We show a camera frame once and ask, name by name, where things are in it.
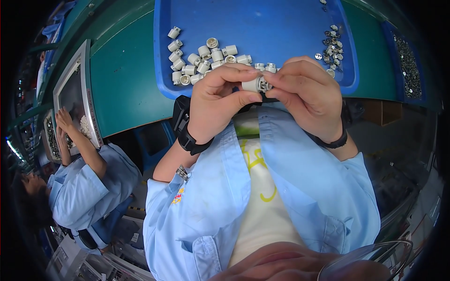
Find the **white t-shirt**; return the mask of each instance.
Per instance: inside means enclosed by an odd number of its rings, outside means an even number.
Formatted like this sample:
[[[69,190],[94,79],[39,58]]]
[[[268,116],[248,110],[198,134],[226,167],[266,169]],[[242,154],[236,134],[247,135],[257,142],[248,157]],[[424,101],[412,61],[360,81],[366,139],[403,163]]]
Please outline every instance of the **white t-shirt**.
[[[251,194],[228,267],[262,246],[288,241],[305,245],[284,207],[261,153],[257,112],[233,118],[251,179]]]

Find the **glasses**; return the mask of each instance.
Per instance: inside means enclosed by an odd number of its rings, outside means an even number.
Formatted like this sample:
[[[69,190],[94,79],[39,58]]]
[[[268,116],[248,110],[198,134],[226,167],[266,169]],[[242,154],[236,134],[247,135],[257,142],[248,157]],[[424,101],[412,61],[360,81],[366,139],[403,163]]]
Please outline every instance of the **glasses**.
[[[408,261],[413,243],[395,240],[358,248],[325,265],[317,281],[392,280]]]

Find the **cardboard box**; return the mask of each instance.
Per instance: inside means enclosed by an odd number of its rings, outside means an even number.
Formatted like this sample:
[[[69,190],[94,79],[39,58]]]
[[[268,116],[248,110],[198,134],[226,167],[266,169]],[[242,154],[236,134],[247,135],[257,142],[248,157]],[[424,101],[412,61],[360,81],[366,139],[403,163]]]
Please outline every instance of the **cardboard box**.
[[[364,99],[363,119],[380,126],[386,126],[402,118],[402,104],[399,102]]]

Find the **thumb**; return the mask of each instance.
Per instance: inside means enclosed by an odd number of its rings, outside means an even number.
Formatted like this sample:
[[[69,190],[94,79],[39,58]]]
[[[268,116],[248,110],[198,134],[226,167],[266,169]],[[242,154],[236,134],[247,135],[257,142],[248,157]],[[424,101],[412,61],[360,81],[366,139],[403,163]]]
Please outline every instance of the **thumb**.
[[[308,109],[297,94],[286,92],[279,88],[273,88],[272,90],[267,91],[265,96],[267,98],[276,98],[279,100],[294,117],[308,114]]]
[[[250,103],[262,102],[260,93],[250,91],[237,91],[220,99],[221,106],[226,111],[230,111],[232,115],[236,114],[242,107]]]

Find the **metal clip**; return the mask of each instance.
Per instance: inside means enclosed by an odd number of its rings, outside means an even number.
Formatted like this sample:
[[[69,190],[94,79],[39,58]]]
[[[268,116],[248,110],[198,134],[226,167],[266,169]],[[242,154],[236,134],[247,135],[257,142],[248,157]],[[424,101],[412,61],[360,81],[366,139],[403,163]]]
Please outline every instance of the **metal clip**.
[[[180,165],[178,169],[176,169],[176,174],[179,175],[184,180],[185,183],[188,182],[189,180],[188,172],[186,172],[183,165]]]

